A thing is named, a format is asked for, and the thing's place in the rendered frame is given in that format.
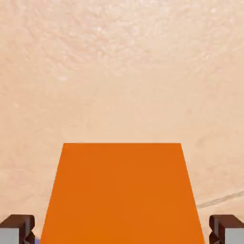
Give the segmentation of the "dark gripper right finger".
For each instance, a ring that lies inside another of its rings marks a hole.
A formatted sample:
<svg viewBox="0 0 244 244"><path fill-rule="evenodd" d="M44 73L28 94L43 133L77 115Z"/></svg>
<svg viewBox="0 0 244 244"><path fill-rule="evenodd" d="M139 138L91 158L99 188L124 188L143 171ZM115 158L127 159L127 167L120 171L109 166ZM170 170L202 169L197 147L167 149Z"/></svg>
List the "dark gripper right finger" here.
<svg viewBox="0 0 244 244"><path fill-rule="evenodd" d="M244 223L232 214L211 215L209 244L244 244Z"/></svg>

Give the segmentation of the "large orange box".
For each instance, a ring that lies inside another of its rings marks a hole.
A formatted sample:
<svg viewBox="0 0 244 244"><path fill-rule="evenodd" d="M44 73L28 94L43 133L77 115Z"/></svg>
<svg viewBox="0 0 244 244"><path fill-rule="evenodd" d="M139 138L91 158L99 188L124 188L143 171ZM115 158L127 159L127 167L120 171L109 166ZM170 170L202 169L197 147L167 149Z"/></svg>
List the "large orange box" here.
<svg viewBox="0 0 244 244"><path fill-rule="evenodd" d="M64 144L40 244L204 244L181 145Z"/></svg>

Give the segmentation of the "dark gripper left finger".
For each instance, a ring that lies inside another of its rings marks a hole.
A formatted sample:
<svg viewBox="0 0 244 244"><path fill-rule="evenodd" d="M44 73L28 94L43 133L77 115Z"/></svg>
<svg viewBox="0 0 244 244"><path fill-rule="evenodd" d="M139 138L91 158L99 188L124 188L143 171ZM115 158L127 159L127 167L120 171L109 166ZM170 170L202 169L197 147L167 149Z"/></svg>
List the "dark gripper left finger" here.
<svg viewBox="0 0 244 244"><path fill-rule="evenodd" d="M35 217L11 214L0 223L0 244L35 244Z"/></svg>

